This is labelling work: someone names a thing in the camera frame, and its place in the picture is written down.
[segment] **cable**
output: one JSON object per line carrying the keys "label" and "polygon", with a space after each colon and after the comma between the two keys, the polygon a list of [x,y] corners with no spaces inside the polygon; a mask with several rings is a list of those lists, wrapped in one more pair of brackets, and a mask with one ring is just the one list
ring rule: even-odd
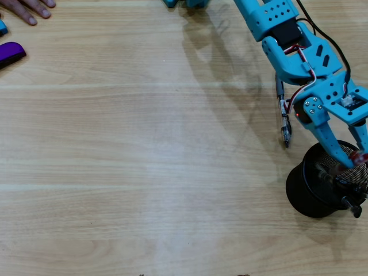
{"label": "cable", "polygon": [[306,18],[310,21],[310,23],[313,24],[313,26],[315,27],[315,29],[317,30],[317,32],[319,32],[325,39],[327,39],[338,51],[341,59],[343,60],[343,63],[345,64],[346,67],[346,75],[345,75],[345,83],[344,84],[344,96],[343,98],[345,98],[347,96],[348,90],[347,90],[347,85],[350,81],[351,78],[351,68],[349,65],[349,62],[347,61],[343,51],[341,50],[341,48],[338,46],[338,44],[332,39],[330,38],[327,34],[325,34],[312,20],[312,18],[310,17],[310,15],[308,14],[307,10],[304,8],[303,4],[301,3],[300,0],[296,0],[298,5],[300,6],[301,10],[303,11],[303,13],[305,14]]}
{"label": "cable", "polygon": [[284,107],[285,107],[285,109],[286,109],[286,113],[287,113],[287,114],[289,114],[289,113],[290,113],[290,111],[291,111],[291,109],[292,109],[292,106],[293,106],[293,104],[294,104],[294,100],[296,99],[296,97],[297,97],[300,93],[304,92],[304,90],[305,90],[305,89],[307,89],[309,86],[311,86],[311,85],[315,84],[315,83],[316,83],[316,81],[317,81],[317,75],[316,75],[316,73],[314,72],[314,70],[313,70],[312,66],[309,64],[308,60],[306,59],[306,57],[305,57],[305,55],[304,55],[304,53],[303,53],[303,51],[302,51],[302,49],[303,49],[303,48],[305,48],[305,47],[302,47],[302,46],[299,46],[298,44],[295,44],[295,45],[291,46],[290,48],[288,48],[288,49],[284,50],[284,53],[285,53],[285,54],[288,54],[288,53],[291,53],[291,52],[294,52],[295,50],[297,50],[297,51],[298,51],[298,53],[299,53],[299,55],[300,55],[300,57],[301,57],[301,59],[302,59],[302,61],[303,61],[303,62],[307,62],[308,66],[309,66],[309,68],[310,68],[309,73],[310,73],[310,75],[311,75],[311,76],[312,76],[312,78],[313,78],[313,82],[311,82],[310,84],[305,85],[305,86],[303,86],[303,87],[300,87],[300,88],[299,88],[299,89],[294,93],[294,95],[291,97],[290,102],[289,102],[289,104],[288,104],[288,105],[286,105],[286,103],[284,103]]}
{"label": "cable", "polygon": [[312,28],[313,28],[313,34],[316,35],[316,28],[315,28],[315,26],[308,19],[306,19],[306,18],[299,18],[299,19],[297,19],[297,22],[298,21],[306,21],[306,22],[308,22],[312,26]]}

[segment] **purple object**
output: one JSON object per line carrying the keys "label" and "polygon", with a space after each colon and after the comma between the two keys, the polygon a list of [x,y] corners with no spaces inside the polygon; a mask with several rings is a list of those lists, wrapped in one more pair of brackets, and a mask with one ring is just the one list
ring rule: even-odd
{"label": "purple object", "polygon": [[0,45],[0,69],[24,58],[26,53],[22,46],[15,42]]}

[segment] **finger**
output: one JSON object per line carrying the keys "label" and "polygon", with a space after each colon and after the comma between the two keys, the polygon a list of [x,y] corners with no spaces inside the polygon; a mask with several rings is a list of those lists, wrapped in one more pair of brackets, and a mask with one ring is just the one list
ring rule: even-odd
{"label": "finger", "polygon": [[26,8],[18,1],[3,1],[3,5],[11,10],[13,13],[22,18],[29,25],[36,25],[36,19],[26,10]]}
{"label": "finger", "polygon": [[51,13],[45,8],[44,5],[41,4],[39,0],[22,0],[22,1],[43,18],[49,18],[51,16]]}
{"label": "finger", "polygon": [[54,0],[41,0],[48,7],[55,7],[56,3]]}

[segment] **robotic arm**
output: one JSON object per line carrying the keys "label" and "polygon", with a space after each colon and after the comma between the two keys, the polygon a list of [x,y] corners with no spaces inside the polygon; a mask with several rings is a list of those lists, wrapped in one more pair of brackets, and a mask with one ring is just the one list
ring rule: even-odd
{"label": "robotic arm", "polygon": [[[282,101],[283,112],[289,113],[293,106],[304,128],[313,133],[330,156],[347,168],[366,162],[368,90],[354,84],[350,71],[338,73],[342,64],[328,41],[317,37],[296,19],[299,13],[292,0],[264,0],[262,6],[257,0],[234,1],[254,39],[262,42],[263,51],[278,78],[291,85],[303,86],[289,104]],[[342,151],[328,125],[329,113],[348,125],[362,151],[355,154],[355,158],[349,158]]]}

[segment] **black cylindrical container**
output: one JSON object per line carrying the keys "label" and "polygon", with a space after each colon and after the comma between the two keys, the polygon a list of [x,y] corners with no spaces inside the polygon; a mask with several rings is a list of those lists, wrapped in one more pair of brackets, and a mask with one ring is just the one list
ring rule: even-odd
{"label": "black cylindrical container", "polygon": [[[342,150],[349,155],[357,148],[339,141]],[[306,153],[303,162],[291,171],[286,180],[286,194],[293,207],[308,217],[325,217],[337,210],[345,210],[341,203],[342,193],[319,179],[319,170],[322,166],[327,171],[338,165],[339,162],[330,157],[321,144],[316,144]],[[368,166],[360,165],[343,172],[339,177],[347,182],[368,188]]]}

